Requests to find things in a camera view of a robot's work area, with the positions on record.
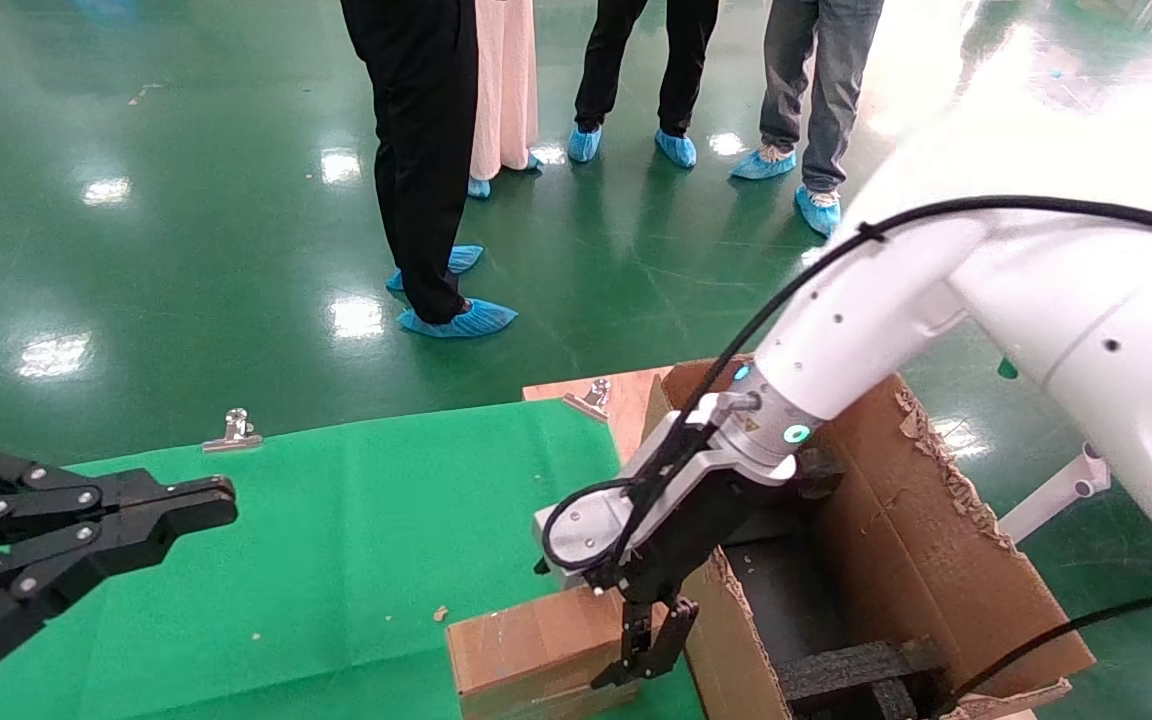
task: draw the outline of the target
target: foot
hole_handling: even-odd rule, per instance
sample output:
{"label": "foot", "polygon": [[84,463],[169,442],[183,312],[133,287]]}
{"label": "foot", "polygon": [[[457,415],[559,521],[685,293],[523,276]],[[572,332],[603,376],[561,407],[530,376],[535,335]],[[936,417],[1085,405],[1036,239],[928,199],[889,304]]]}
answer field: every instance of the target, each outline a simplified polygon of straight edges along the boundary
{"label": "foot", "polygon": [[598,152],[598,141],[602,139],[602,126],[592,132],[582,132],[579,126],[573,128],[571,137],[567,138],[567,156],[577,162],[589,162]]}
{"label": "foot", "polygon": [[479,200],[486,200],[491,195],[492,183],[470,177],[470,197],[477,197]]}
{"label": "foot", "polygon": [[[483,256],[482,245],[455,245],[452,248],[452,257],[447,262],[447,270],[453,275],[461,274],[471,268]],[[394,270],[394,274],[385,281],[385,287],[391,291],[403,290],[402,270]]]}
{"label": "foot", "polygon": [[461,314],[454,316],[452,323],[425,323],[411,309],[407,309],[397,316],[397,324],[412,333],[430,338],[483,338],[503,331],[517,316],[515,311],[495,302],[467,300],[465,309],[461,310]]}
{"label": "foot", "polygon": [[799,213],[812,229],[831,236],[833,228],[838,227],[838,220],[842,218],[842,202],[838,198],[836,191],[812,192],[805,187],[794,194],[794,200],[799,206]]}
{"label": "foot", "polygon": [[771,145],[764,145],[749,156],[741,158],[736,167],[732,168],[734,179],[773,179],[783,176],[799,164],[799,159],[794,151],[778,150]]}
{"label": "foot", "polygon": [[675,137],[665,132],[664,129],[657,129],[657,146],[666,158],[672,159],[673,164],[680,168],[696,167],[696,146],[692,145],[690,138]]}

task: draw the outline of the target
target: black cable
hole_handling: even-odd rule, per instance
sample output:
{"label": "black cable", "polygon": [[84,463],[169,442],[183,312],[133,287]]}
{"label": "black cable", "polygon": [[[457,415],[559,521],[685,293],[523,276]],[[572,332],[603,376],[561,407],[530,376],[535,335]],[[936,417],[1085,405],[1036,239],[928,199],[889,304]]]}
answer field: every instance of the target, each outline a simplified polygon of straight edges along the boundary
{"label": "black cable", "polygon": [[554,511],[550,513],[550,517],[545,518],[544,528],[540,529],[540,548],[545,552],[545,556],[548,558],[553,564],[558,564],[559,568],[563,570],[584,570],[594,564],[594,561],[602,555],[605,552],[599,552],[598,555],[585,560],[563,560],[554,553],[554,546],[550,543],[550,533],[553,532],[554,523],[556,523],[559,516],[562,516],[563,511],[567,511],[568,507],[571,507],[579,501],[583,497],[593,495],[596,492],[604,492],[605,488],[621,488],[628,486],[632,482],[631,478],[616,478],[612,480],[602,480],[600,483],[591,484],[588,488],[581,488],[579,491],[573,492],[570,495],[562,498],[554,506]]}
{"label": "black cable", "polygon": [[1023,644],[1023,646],[1016,647],[1016,650],[1007,653],[1007,655],[1000,657],[995,664],[986,667],[984,670],[979,670],[979,673],[975,674],[972,679],[968,680],[968,682],[955,688],[954,691],[950,692],[950,696],[948,696],[946,700],[935,708],[935,712],[932,714],[932,720],[940,720],[941,715],[950,714],[950,712],[954,712],[954,708],[958,705],[958,702],[963,700],[963,697],[967,696],[967,694],[972,692],[975,689],[988,682],[990,679],[993,679],[993,676],[998,673],[1005,670],[1007,666],[1011,665],[1011,662],[1018,661],[1024,655],[1029,655],[1030,652],[1038,650],[1038,647],[1044,646],[1044,644],[1053,642],[1053,639],[1061,637],[1061,635],[1083,629],[1085,626],[1101,623],[1102,620],[1112,620],[1114,617],[1129,614],[1129,612],[1147,611],[1151,609],[1151,607],[1152,596],[1142,598],[1142,600],[1134,600],[1131,602],[1123,602],[1123,605],[1106,607],[1105,611],[1089,612],[1086,615],[1070,620],[1069,623],[1055,626],[1055,628],[1047,630],[1047,632],[1037,635],[1036,638],[1030,639],[1030,642]]}
{"label": "black cable", "polygon": [[[1051,211],[1051,213],[1064,213],[1064,214],[1079,214],[1087,215],[1092,218],[1102,218],[1111,220],[1123,220],[1123,222],[1146,225],[1146,227],[1152,227],[1152,210],[1143,209],[1129,209],[1127,205],[1115,205],[1111,202],[1093,202],[1093,200],[1069,200],[1061,199],[1061,197],[1041,197],[1041,196],[1029,196],[1029,195],[983,195],[978,197],[958,197],[955,200],[941,200],[932,202],[932,204],[919,206],[918,209],[909,209],[902,211],[902,213],[896,213],[892,218],[887,218],[879,223],[861,223],[858,232],[854,234],[849,240],[840,243],[835,249],[826,252],[826,255],[820,258],[816,264],[808,266],[794,278],[790,283],[781,288],[776,295],[773,295],[771,300],[765,302],[763,306],[755,313],[753,318],[750,318],[749,323],[745,324],[744,328],[732,339],[730,343],[722,350],[721,355],[718,355],[717,359],[708,365],[705,377],[700,380],[700,384],[691,392],[691,396],[687,397],[687,402],[681,407],[681,414],[673,422],[669,427],[669,432],[666,438],[660,442],[657,448],[655,454],[647,462],[645,462],[643,470],[639,470],[634,478],[623,479],[626,482],[614,484],[612,487],[627,487],[630,484],[637,483],[653,483],[652,486],[647,488],[644,493],[643,500],[635,503],[634,509],[630,510],[630,516],[626,520],[626,528],[621,530],[621,535],[617,537],[617,541],[613,546],[604,548],[602,552],[596,553],[596,555],[575,564],[568,564],[564,561],[558,561],[550,555],[550,559],[556,560],[556,564],[561,566],[567,570],[585,570],[591,568],[591,566],[599,564],[600,562],[614,558],[619,560],[623,553],[626,553],[626,547],[628,543],[634,537],[635,530],[643,524],[643,520],[646,514],[649,514],[650,507],[658,498],[664,493],[673,478],[682,470],[681,462],[675,462],[667,473],[660,473],[664,469],[664,462],[667,458],[660,457],[660,447],[672,447],[679,440],[682,429],[687,425],[687,418],[696,410],[696,407],[700,404],[700,397],[704,397],[708,388],[713,387],[714,381],[717,381],[718,376],[723,372],[723,369],[730,363],[732,357],[735,357],[740,353],[740,348],[749,342],[750,338],[755,336],[755,333],[767,323],[767,320],[773,316],[785,303],[794,296],[794,293],[798,291],[809,281],[812,281],[818,274],[823,273],[831,265],[838,263],[851,251],[858,249],[861,245],[865,245],[869,241],[882,242],[886,238],[884,234],[887,232],[893,232],[901,227],[901,225],[919,222],[919,220],[925,220],[940,215],[950,215],[956,213],[970,213],[970,211],[977,210],[1043,210]],[[698,450],[699,447],[689,447],[687,454]],[[585,488],[575,493],[575,495],[564,498],[562,502],[558,503],[558,509],[567,509],[571,506],[571,502],[579,500],[581,497],[589,495],[591,492],[598,492],[593,488]],[[545,528],[541,530],[541,544],[550,553],[550,530],[553,529],[554,521],[556,521],[559,511],[553,511],[545,523]]]}

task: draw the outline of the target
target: wooden block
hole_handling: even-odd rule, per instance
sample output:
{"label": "wooden block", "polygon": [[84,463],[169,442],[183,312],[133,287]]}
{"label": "wooden block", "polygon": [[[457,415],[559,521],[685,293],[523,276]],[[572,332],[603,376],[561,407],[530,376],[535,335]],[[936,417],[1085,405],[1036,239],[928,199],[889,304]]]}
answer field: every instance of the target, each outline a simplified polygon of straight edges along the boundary
{"label": "wooden block", "polygon": [[[654,629],[666,611],[657,606]],[[579,720],[630,700],[636,684],[590,691],[621,647],[621,598],[574,588],[448,626],[465,720]]]}
{"label": "wooden block", "polygon": [[[616,441],[616,453],[621,462],[626,462],[643,444],[643,420],[649,410],[649,396],[652,395],[652,381],[657,376],[669,372],[670,366],[634,370],[630,373],[599,376],[612,381],[612,393],[607,397],[608,427]],[[539,386],[522,388],[524,400],[550,400],[562,397],[570,392],[576,397],[585,397],[591,382],[598,378],[584,378],[578,381],[546,382]]]}

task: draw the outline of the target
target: green epoxy floor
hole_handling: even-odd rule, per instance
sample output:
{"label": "green epoxy floor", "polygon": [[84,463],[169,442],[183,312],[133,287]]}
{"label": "green epoxy floor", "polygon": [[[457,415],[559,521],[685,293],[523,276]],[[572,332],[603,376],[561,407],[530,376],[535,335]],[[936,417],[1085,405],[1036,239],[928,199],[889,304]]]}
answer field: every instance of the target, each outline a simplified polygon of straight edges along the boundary
{"label": "green epoxy floor", "polygon": [[[727,179],[756,142],[767,3],[723,0],[690,173],[652,145],[659,0],[600,159],[564,162],[593,5],[536,0],[538,154],[552,164],[499,179],[462,225],[462,242],[488,248],[465,290],[522,316],[500,338],[438,343],[397,332],[382,288],[370,90],[338,3],[0,0],[1,450],[96,460],[215,437],[233,406],[287,433],[717,353],[813,245],[794,217],[797,173]],[[888,0],[844,196],[963,96],[1005,101],[1000,142],[1011,105],[1152,109],[1152,33],[1130,9]],[[1152,136],[1106,151],[1152,192]],[[996,361],[968,327],[907,374],[1006,511],[1081,439]],[[1152,591],[1152,526],[1121,488],[1024,550],[1071,614]],[[1152,720],[1152,612],[1085,638],[1100,664],[1043,720]]]}

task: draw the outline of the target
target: green backdrop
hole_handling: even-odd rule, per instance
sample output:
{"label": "green backdrop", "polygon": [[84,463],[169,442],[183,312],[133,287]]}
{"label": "green backdrop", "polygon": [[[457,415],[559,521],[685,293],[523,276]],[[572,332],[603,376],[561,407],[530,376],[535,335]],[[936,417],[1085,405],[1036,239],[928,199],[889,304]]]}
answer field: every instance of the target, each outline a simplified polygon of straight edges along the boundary
{"label": "green backdrop", "polygon": [[[456,719],[444,624],[552,592],[535,510],[611,478],[605,425],[559,401],[365,420],[88,462],[225,473],[238,521],[106,579],[0,664],[0,720]],[[703,717],[685,667],[607,717]]]}

